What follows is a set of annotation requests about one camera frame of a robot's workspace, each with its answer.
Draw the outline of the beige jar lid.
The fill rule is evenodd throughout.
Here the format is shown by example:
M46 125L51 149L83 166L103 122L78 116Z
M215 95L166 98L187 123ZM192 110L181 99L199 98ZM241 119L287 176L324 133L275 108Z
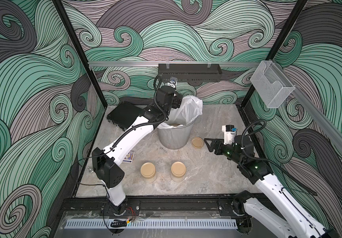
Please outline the beige jar lid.
M196 148L196 149L201 149L204 147L205 142L202 138L200 137L194 137L191 139L191 145Z

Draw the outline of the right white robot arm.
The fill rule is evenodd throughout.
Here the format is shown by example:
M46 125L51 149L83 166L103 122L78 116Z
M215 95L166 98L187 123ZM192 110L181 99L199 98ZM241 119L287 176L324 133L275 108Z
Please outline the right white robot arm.
M254 144L249 138L241 142L238 135L232 144L224 139L204 139L209 152L224 155L237 164L241 174L255 185L275 206L279 214L265 207L248 191L237 194L232 208L238 216L250 216L279 238L338 238L335 229L327 229L306 211L289 193L268 163L259 158L248 158L243 152L254 156Z

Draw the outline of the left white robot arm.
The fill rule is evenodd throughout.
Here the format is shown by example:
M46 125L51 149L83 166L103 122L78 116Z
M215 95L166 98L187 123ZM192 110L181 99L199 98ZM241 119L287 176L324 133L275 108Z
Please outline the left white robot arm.
M110 145L92 151L93 171L107 189L107 197L118 213L126 202L121 184L125 175L120 167L123 159L167 119L171 109L180 107L182 98L174 86L165 85L156 89L153 102L145 108L123 101L107 115L109 122L125 131Z

